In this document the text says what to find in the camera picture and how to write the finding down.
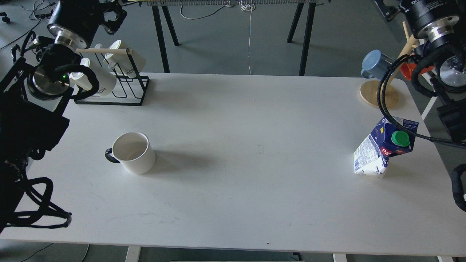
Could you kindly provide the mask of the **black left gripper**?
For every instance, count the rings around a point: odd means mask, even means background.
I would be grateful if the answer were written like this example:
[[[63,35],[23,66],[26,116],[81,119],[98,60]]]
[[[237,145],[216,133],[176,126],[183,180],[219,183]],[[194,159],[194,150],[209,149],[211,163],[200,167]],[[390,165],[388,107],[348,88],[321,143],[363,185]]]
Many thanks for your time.
[[[98,3],[98,24],[109,35],[115,35],[127,16],[122,0],[108,0]]]

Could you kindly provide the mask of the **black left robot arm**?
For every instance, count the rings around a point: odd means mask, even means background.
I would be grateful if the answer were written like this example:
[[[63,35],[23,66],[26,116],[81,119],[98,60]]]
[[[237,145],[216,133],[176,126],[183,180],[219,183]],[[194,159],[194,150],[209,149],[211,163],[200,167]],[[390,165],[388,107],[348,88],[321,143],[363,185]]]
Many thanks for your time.
[[[44,229],[70,225],[72,214],[51,200],[53,181],[29,179],[26,169],[59,143],[68,102],[98,92],[95,72],[76,51],[90,47],[100,26],[115,34],[126,16],[122,0],[59,0],[48,22],[52,37],[30,30],[12,48],[13,66],[1,80],[1,230],[40,228],[44,216],[64,219]]]

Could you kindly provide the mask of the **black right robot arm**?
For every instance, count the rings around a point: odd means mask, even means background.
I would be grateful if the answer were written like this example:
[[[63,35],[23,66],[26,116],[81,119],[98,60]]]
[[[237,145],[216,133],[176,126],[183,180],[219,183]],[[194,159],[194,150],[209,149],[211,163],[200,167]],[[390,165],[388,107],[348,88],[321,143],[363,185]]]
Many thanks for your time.
[[[446,72],[465,73],[465,1],[464,0],[401,0],[398,5],[411,30],[413,40],[425,43],[414,51],[397,58],[378,85],[377,104],[382,115],[397,129],[432,143],[465,148],[465,100],[453,100],[448,93],[465,92],[465,81],[447,79]],[[424,136],[410,131],[395,121],[386,106],[386,88],[389,79],[402,63],[414,61],[411,84],[428,97],[442,101],[438,116],[449,139]]]

